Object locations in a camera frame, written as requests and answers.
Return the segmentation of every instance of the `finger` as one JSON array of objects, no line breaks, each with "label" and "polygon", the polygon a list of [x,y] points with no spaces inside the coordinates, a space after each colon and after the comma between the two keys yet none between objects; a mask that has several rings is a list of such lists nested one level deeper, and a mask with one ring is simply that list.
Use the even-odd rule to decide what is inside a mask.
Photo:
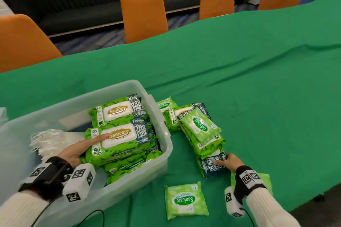
[{"label": "finger", "polygon": [[212,163],[215,164],[215,165],[224,166],[224,161],[223,160],[212,160]]},{"label": "finger", "polygon": [[77,150],[79,154],[85,152],[90,146],[102,142],[109,137],[110,133],[96,136],[93,139],[83,140],[77,143]]}]

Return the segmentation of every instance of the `left hand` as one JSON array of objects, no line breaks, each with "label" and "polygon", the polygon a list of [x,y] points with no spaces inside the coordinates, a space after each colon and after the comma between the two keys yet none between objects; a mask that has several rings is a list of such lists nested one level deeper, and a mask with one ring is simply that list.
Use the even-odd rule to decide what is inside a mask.
[{"label": "left hand", "polygon": [[81,154],[84,153],[90,146],[107,139],[109,135],[110,133],[107,133],[104,135],[96,136],[93,139],[83,140],[79,141],[78,143],[74,143],[73,145],[70,145],[62,152],[60,152],[58,154],[58,157],[66,160],[68,163],[71,164],[73,168],[76,168],[79,164],[82,163],[79,158]]}]

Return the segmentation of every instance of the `hand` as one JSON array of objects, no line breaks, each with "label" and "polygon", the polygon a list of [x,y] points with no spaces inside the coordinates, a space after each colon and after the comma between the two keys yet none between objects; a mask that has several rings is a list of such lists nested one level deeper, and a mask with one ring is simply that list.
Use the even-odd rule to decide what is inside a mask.
[{"label": "hand", "polygon": [[78,143],[74,143],[70,145],[62,152],[58,154],[58,157],[66,160],[68,163],[71,164],[72,167],[76,168],[82,162],[80,161],[80,156],[83,152],[85,152],[90,146],[104,141],[109,137],[110,133],[96,136],[93,139],[79,141]]},{"label": "hand", "polygon": [[227,154],[226,160],[213,160],[212,162],[215,165],[225,166],[232,172],[236,172],[239,166],[245,165],[237,156],[233,153]]}]

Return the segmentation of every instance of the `green table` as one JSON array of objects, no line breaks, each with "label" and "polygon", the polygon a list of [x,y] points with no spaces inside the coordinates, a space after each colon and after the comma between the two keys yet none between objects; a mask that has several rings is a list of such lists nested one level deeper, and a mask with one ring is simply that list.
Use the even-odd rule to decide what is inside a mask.
[{"label": "green table", "polygon": [[[204,102],[225,150],[271,175],[292,210],[341,182],[341,0],[198,21],[138,43],[0,74],[10,119],[137,79],[156,100]],[[250,226],[226,212],[230,177],[204,180],[181,132],[168,174],[106,210],[106,226]],[[210,216],[166,220],[164,185],[202,182]],[[84,226],[98,226],[100,216]]]}]

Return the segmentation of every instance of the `right hand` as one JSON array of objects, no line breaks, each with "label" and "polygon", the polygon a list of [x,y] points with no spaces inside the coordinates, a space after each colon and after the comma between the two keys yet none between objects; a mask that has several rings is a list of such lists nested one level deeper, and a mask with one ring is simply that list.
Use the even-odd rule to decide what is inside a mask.
[{"label": "right hand", "polygon": [[233,153],[227,154],[226,160],[213,160],[213,164],[225,166],[232,172],[236,172],[238,167],[245,165],[237,156],[235,156]]}]

